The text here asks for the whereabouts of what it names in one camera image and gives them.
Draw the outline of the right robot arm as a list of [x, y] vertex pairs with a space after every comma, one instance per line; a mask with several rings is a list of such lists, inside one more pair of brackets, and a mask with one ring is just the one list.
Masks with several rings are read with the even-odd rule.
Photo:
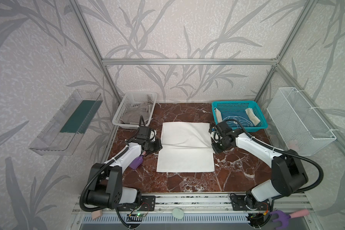
[[[258, 140], [238, 120], [238, 127], [229, 127], [230, 120], [224, 120], [211, 127], [212, 148], [216, 154], [230, 148], [243, 149], [257, 157], [271, 168], [271, 178], [246, 192], [245, 202], [249, 208], [268, 199], [280, 199], [294, 193], [316, 188], [324, 179], [322, 167], [315, 161], [300, 156], [296, 151], [283, 150]], [[303, 163], [309, 163], [318, 170], [318, 178], [306, 186], [308, 175]]]

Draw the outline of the blue beige Doraemon towel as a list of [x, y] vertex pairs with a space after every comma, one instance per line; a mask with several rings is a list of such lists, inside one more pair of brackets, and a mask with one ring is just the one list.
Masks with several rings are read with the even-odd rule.
[[247, 108], [241, 111], [223, 112], [214, 108], [214, 113], [218, 123], [228, 121], [229, 127], [240, 127], [240, 125], [234, 120], [239, 121], [243, 127], [255, 127], [260, 123], [260, 119], [254, 114], [252, 108]]

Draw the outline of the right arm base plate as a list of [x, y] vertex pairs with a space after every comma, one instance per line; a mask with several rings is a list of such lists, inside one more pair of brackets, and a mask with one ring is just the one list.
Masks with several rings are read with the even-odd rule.
[[233, 211], [269, 211], [271, 208], [270, 201], [257, 201], [252, 195], [230, 194], [229, 199], [232, 204]]

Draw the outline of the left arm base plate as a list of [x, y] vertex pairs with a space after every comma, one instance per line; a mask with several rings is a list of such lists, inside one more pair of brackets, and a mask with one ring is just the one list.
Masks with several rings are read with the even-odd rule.
[[154, 195], [142, 195], [141, 197], [137, 198], [136, 203], [125, 203], [118, 206], [118, 211], [154, 211], [156, 205], [156, 196]]

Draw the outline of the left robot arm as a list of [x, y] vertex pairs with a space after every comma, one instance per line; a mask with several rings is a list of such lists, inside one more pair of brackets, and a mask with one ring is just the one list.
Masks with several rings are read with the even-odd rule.
[[80, 195], [79, 205], [85, 212], [102, 209], [130, 209], [142, 204], [138, 189], [123, 187], [123, 173], [137, 158], [156, 153], [162, 149], [157, 132], [140, 126], [134, 136], [125, 141], [124, 148], [105, 163], [92, 166], [87, 184]]

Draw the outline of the white towel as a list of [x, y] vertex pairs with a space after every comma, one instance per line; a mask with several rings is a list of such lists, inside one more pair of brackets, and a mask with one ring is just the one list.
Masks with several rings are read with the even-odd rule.
[[158, 173], [215, 171], [209, 123], [165, 122], [162, 126]]

